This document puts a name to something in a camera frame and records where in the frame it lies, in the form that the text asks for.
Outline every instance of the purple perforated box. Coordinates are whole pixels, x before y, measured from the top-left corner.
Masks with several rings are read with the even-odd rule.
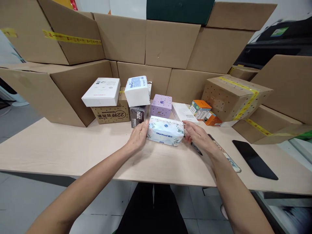
[[[172,109],[172,97],[155,94],[150,106],[150,115],[169,118]]]

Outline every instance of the left hand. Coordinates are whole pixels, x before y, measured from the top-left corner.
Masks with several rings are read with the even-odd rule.
[[[145,122],[138,124],[132,130],[131,136],[125,146],[135,151],[140,149],[145,144],[148,129],[149,129],[149,120],[146,120]]]

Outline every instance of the black pants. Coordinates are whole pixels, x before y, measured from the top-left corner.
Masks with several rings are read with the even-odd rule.
[[[138,183],[115,234],[125,233],[188,233],[170,185]]]

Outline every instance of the black phone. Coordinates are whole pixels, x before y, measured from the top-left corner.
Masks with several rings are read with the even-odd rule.
[[[278,177],[274,174],[274,172],[268,167],[268,165],[266,165],[262,158],[260,158],[256,151],[247,142],[237,140],[233,140],[232,142],[243,156],[248,166],[257,176],[278,180]]]

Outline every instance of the wooden desk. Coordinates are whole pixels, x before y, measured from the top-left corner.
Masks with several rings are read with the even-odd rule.
[[[232,140],[245,141],[232,128],[208,127],[206,132],[242,169],[238,175],[248,189],[312,195],[312,172],[277,145],[252,145],[279,180],[256,176]],[[132,131],[130,122],[87,128],[50,123],[43,118],[0,144],[0,170],[53,175],[82,175],[122,147]],[[178,147],[146,142],[114,176],[118,180],[215,187],[211,167],[184,140]]]

